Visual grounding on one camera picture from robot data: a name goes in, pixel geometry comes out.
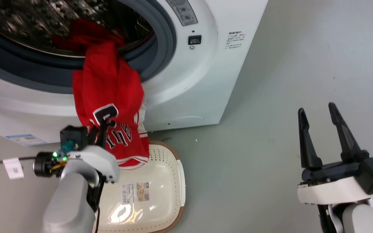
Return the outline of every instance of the gray floor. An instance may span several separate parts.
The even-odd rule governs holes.
[[[296,112],[305,108],[318,155],[335,162],[330,101],[373,155],[373,1],[270,0],[220,124],[151,134],[172,145],[185,168],[185,214],[173,232],[321,232],[316,207],[296,195]],[[0,158],[56,146],[24,148],[0,137]],[[4,172],[0,233],[37,232],[56,180],[9,181]]]

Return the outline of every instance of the washing machine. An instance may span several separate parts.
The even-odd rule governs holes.
[[[0,135],[30,146],[79,125],[72,72],[53,47],[77,18],[127,38],[118,48],[145,90],[148,131],[219,123],[267,0],[0,0]]]

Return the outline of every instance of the washing machine door opening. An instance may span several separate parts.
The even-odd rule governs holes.
[[[147,81],[170,62],[176,35],[156,0],[0,0],[0,79],[50,93],[71,94],[72,72],[84,54],[57,49],[78,18],[125,39],[119,53]]]

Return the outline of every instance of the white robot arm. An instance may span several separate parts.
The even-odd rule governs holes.
[[[87,138],[86,127],[64,128],[61,149],[40,152],[34,160],[37,176],[56,175],[60,183],[43,215],[41,233],[91,233],[95,212],[105,183],[114,184],[119,179],[116,158],[104,149],[101,127],[96,145],[93,135]]]
[[[323,165],[316,155],[309,123],[299,109],[302,180],[299,201],[317,205],[323,233],[373,233],[373,157],[361,150],[336,105],[329,103],[342,147],[342,162]]]

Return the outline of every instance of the white plastic basket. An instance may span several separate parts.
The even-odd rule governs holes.
[[[119,182],[103,187],[99,233],[165,233],[178,224],[185,204],[182,163],[176,152],[162,142],[151,141],[149,154],[146,165],[132,171],[120,170]],[[132,187],[140,198],[130,197]]]

